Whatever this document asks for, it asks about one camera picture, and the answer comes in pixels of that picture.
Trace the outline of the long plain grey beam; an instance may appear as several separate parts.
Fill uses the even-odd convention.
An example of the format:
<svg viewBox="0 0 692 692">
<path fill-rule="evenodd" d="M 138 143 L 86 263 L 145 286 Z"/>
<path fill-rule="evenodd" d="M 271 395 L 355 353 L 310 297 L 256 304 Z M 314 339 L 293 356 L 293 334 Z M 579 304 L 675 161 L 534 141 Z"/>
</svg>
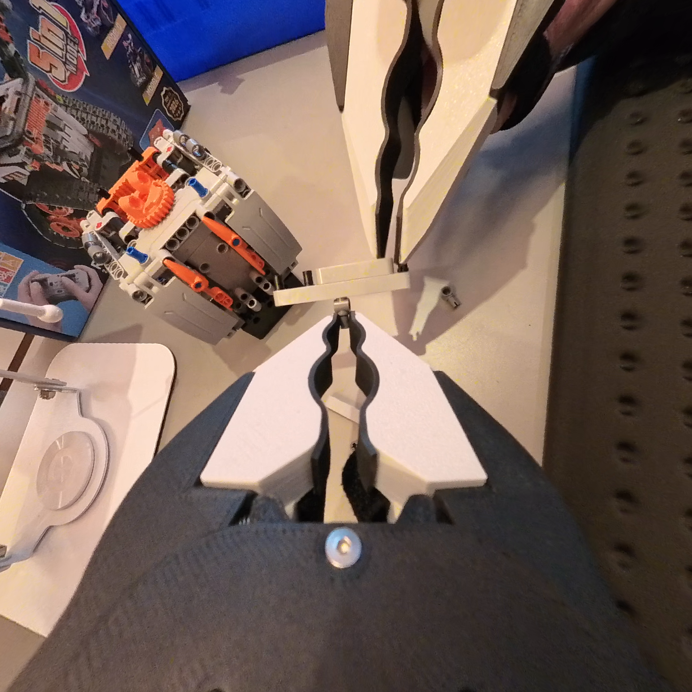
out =
<svg viewBox="0 0 692 692">
<path fill-rule="evenodd" d="M 359 425 L 360 409 L 354 404 L 348 403 L 334 395 L 324 397 L 323 402 L 330 411 Z"/>
</svg>

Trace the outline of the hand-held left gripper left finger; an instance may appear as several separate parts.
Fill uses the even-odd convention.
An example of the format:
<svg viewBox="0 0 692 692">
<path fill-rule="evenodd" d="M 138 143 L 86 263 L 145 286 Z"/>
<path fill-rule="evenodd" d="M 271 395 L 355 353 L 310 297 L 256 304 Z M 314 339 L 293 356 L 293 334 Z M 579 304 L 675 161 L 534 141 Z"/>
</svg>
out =
<svg viewBox="0 0 692 692">
<path fill-rule="evenodd" d="M 252 373 L 211 453 L 205 487 L 253 491 L 322 522 L 330 445 L 323 395 L 333 382 L 333 319 L 324 318 Z"/>
</svg>

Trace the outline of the person's right hand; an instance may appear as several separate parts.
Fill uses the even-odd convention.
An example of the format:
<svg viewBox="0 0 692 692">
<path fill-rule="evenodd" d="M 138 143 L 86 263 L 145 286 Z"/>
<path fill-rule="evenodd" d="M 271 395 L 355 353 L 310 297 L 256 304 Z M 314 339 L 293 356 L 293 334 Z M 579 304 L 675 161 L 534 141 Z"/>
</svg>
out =
<svg viewBox="0 0 692 692">
<path fill-rule="evenodd" d="M 549 45 L 551 70 L 560 70 L 560 63 L 571 48 L 586 35 L 601 16 L 601 1 L 564 1 L 543 35 Z"/>
</svg>

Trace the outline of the grey orange toy model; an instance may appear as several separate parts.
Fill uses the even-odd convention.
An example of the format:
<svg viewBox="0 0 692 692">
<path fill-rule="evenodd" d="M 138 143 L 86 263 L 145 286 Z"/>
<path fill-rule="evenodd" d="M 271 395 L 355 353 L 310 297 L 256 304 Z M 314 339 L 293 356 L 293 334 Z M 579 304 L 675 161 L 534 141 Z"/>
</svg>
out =
<svg viewBox="0 0 692 692">
<path fill-rule="evenodd" d="M 93 264 L 135 303 L 215 345 L 262 340 L 301 285 L 302 248 L 247 182 L 195 139 L 166 129 L 81 221 Z"/>
</svg>

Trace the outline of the dark toy kit box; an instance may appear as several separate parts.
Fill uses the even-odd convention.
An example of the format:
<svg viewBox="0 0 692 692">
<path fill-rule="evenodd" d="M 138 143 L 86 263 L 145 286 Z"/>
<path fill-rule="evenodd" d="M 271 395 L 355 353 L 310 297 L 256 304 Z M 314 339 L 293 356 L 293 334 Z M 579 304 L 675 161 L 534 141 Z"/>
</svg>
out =
<svg viewBox="0 0 692 692">
<path fill-rule="evenodd" d="M 1 245 L 89 264 L 99 191 L 189 109 L 117 1 L 2 1 Z"/>
</svg>

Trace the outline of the black perforated mat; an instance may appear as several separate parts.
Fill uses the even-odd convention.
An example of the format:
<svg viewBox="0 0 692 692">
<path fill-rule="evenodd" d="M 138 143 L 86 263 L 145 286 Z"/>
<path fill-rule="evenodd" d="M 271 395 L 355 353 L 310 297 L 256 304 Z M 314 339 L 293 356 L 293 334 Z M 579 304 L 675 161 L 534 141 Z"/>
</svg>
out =
<svg viewBox="0 0 692 692">
<path fill-rule="evenodd" d="M 578 70 L 544 465 L 691 690 L 691 41 Z"/>
</svg>

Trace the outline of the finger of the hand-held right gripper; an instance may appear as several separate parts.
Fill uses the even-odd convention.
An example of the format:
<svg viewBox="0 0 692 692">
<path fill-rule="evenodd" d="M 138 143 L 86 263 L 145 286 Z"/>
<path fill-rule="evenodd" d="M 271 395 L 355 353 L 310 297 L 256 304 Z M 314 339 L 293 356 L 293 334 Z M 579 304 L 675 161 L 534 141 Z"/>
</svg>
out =
<svg viewBox="0 0 692 692">
<path fill-rule="evenodd" d="M 418 1 L 434 89 L 414 136 L 414 172 L 397 212 L 396 262 L 407 264 L 496 115 L 491 84 L 516 1 Z"/>
<path fill-rule="evenodd" d="M 342 128 L 369 249 L 386 255 L 393 184 L 408 178 L 414 123 L 405 89 L 411 66 L 395 67 L 410 37 L 412 2 L 353 1 Z"/>
</svg>

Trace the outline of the short grey beam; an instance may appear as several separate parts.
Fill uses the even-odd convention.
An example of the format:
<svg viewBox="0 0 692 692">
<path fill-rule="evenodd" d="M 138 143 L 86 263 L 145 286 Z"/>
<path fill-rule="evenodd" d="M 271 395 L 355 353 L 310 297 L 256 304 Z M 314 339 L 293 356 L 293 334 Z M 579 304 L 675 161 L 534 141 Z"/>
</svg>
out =
<svg viewBox="0 0 692 692">
<path fill-rule="evenodd" d="M 314 285 L 353 281 L 393 273 L 396 273 L 395 265 L 393 260 L 387 257 L 312 270 Z"/>
</svg>

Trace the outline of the blue picture box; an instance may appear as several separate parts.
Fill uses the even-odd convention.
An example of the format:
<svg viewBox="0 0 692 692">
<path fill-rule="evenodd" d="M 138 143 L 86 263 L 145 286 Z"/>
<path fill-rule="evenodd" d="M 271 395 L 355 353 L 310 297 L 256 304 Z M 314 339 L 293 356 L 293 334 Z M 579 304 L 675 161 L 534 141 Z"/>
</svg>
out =
<svg viewBox="0 0 692 692">
<path fill-rule="evenodd" d="M 2 309 L 1 326 L 74 341 L 87 324 L 105 280 L 85 253 L 79 253 L 76 260 L 44 262 L 1 244 L 1 298 L 35 306 L 52 305 L 62 311 L 61 320 L 49 323 Z"/>
</svg>

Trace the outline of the long grey beam with pins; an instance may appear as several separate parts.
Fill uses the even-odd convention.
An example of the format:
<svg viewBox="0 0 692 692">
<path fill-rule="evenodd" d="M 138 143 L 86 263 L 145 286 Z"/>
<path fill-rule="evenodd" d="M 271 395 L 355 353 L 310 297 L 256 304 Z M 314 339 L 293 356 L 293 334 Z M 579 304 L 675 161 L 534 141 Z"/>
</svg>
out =
<svg viewBox="0 0 692 692">
<path fill-rule="evenodd" d="M 309 302 L 333 301 L 335 298 L 365 296 L 374 293 L 387 293 L 395 290 L 408 289 L 411 277 L 408 271 L 399 271 L 391 275 L 376 276 L 353 281 L 343 281 L 331 284 L 308 285 L 292 289 L 275 290 L 273 299 L 276 307 L 286 307 Z"/>
</svg>

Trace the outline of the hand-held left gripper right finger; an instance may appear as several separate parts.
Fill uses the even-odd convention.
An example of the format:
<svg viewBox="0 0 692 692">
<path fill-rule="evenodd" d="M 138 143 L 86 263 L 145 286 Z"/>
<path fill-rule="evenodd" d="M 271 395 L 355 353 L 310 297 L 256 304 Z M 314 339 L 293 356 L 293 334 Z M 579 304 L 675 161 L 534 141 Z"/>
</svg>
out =
<svg viewBox="0 0 692 692">
<path fill-rule="evenodd" d="M 363 316 L 350 316 L 356 385 L 365 395 L 350 457 L 350 505 L 383 522 L 413 496 L 481 487 L 488 475 L 434 371 Z"/>
</svg>

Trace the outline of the blue plastic bin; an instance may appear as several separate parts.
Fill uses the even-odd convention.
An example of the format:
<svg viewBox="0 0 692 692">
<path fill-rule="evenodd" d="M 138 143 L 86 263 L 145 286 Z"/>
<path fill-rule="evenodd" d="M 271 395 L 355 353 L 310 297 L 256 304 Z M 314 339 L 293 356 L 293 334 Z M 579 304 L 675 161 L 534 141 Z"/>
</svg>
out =
<svg viewBox="0 0 692 692">
<path fill-rule="evenodd" d="M 177 81 L 324 30 L 325 1 L 118 1 Z"/>
</svg>

